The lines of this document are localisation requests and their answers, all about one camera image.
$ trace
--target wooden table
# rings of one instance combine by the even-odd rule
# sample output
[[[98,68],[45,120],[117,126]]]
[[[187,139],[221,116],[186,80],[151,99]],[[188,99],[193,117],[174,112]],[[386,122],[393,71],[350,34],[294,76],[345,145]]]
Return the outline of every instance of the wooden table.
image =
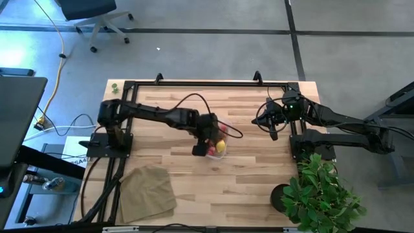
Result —
[[[111,85],[117,83],[122,89],[124,81],[108,80],[103,99],[121,98],[122,92],[113,94]],[[299,82],[299,84],[304,96],[315,102],[320,101],[315,82]],[[289,183],[289,179],[297,175],[296,163],[290,155],[290,128],[287,126],[279,133],[279,139],[272,141],[268,133],[250,123],[267,97],[267,88],[142,86],[138,90],[137,102],[169,109],[190,93],[203,95],[212,112],[219,118],[229,120],[245,136],[242,139],[230,138],[226,157],[221,161],[213,161],[206,157],[191,155],[195,139],[187,132],[157,122],[134,119],[133,149],[124,173],[150,164],[166,168],[171,176],[178,205],[172,217],[136,221],[130,224],[294,226],[287,217],[271,207],[269,200],[270,193],[276,185]],[[272,98],[283,95],[283,91],[277,87],[271,87],[269,93]],[[200,113],[207,112],[204,102],[197,96],[184,101],[181,107],[194,108]],[[91,172],[85,189],[85,211],[92,207],[102,192],[108,160],[102,158]],[[111,194],[108,198],[105,220],[110,213],[112,198]],[[78,201],[74,220],[80,218],[80,201]]]

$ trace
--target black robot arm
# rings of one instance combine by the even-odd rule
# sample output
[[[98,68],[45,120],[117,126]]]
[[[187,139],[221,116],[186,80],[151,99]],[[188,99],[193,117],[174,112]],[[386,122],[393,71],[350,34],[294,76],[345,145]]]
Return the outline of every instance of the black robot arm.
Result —
[[[162,109],[148,105],[123,102],[119,99],[106,100],[101,103],[98,123],[105,127],[108,134],[108,146],[120,149],[127,145],[125,133],[120,124],[129,117],[162,122],[171,128],[185,130],[197,138],[193,147],[193,155],[204,156],[208,149],[208,139],[214,139],[218,132],[217,116],[214,113],[200,115],[195,109],[176,107]]]
[[[253,119],[252,123],[270,129],[269,126],[272,124],[274,127],[274,125],[295,120],[304,120],[313,126],[336,127],[354,133],[352,135],[324,134],[314,129],[307,129],[301,135],[304,148],[332,145],[362,147],[379,154],[394,151],[394,146],[389,139],[389,130],[379,127],[375,122],[366,122],[335,113],[329,107],[313,102],[295,90],[287,91],[280,100],[283,106],[273,100],[267,100],[262,105],[267,108],[261,116]],[[277,139],[277,131],[268,130],[267,132],[273,140]]]

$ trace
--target green plant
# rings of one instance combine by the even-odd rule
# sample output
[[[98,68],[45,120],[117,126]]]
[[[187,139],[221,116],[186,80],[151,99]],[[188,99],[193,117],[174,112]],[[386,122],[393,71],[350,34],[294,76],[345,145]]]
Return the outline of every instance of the green plant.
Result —
[[[116,94],[119,92],[118,85],[116,83],[112,84],[112,93]]]
[[[360,206],[360,197],[342,186],[332,162],[321,161],[318,154],[309,158],[298,163],[299,178],[292,177],[290,186],[283,188],[285,215],[300,223],[301,231],[345,233],[354,229],[351,220],[367,212]]]

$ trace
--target towel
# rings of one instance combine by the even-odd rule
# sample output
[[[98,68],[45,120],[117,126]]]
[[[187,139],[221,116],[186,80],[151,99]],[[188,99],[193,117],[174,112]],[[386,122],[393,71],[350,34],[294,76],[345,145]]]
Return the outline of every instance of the towel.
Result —
[[[177,206],[169,174],[164,168],[135,168],[120,179],[122,221],[169,217]]]

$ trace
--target black pot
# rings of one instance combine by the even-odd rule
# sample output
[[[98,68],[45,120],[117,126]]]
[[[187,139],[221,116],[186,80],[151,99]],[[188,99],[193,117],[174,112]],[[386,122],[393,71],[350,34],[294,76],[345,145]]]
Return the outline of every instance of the black pot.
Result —
[[[281,213],[284,213],[286,211],[286,207],[283,204],[281,198],[284,195],[283,188],[287,186],[289,185],[279,184],[273,189],[272,194],[270,194],[270,203],[277,211]]]

